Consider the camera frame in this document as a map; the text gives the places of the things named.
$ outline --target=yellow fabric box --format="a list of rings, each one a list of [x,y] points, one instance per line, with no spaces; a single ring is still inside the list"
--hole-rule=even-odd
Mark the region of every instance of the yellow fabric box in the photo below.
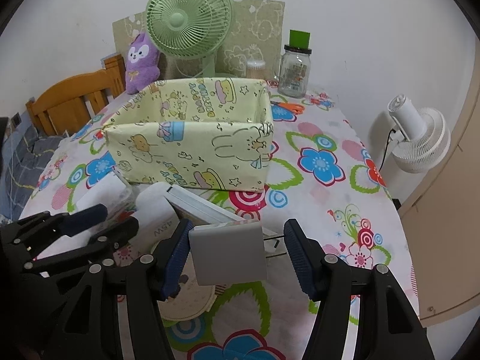
[[[257,79],[156,81],[105,123],[108,148],[130,182],[260,191],[273,119]]]

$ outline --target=star illustration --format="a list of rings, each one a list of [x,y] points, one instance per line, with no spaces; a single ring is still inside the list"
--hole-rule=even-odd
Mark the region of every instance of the star illustration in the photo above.
[[[241,182],[240,182],[239,178],[237,177],[237,178],[231,178],[229,184],[236,187],[237,185],[241,184]]]

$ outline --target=beige door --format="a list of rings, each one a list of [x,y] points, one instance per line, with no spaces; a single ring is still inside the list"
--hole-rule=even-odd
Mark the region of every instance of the beige door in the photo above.
[[[402,224],[424,326],[479,304],[480,105],[445,168]]]

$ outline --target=tablecloth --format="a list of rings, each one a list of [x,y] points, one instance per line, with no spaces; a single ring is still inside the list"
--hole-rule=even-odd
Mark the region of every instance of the tablecloth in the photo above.
[[[415,276],[400,219],[368,151],[324,92],[292,99],[268,81],[274,139],[261,193],[192,190],[244,218],[282,232],[296,218],[307,237],[352,266],[390,267],[418,313]],[[111,103],[55,152],[22,217],[75,210],[115,167],[100,126],[124,104]],[[122,258],[132,259],[126,247]],[[268,280],[232,285],[210,311],[166,329],[177,359],[300,359],[318,304],[302,293],[288,256],[267,260]],[[353,357],[359,298],[352,297],[344,359]]]

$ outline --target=purple plush toy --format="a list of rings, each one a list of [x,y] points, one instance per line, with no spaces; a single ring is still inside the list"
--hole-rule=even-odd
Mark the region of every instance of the purple plush toy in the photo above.
[[[132,95],[140,92],[160,76],[160,70],[157,66],[160,51],[145,32],[140,32],[130,44],[127,57],[125,81],[127,93]]]

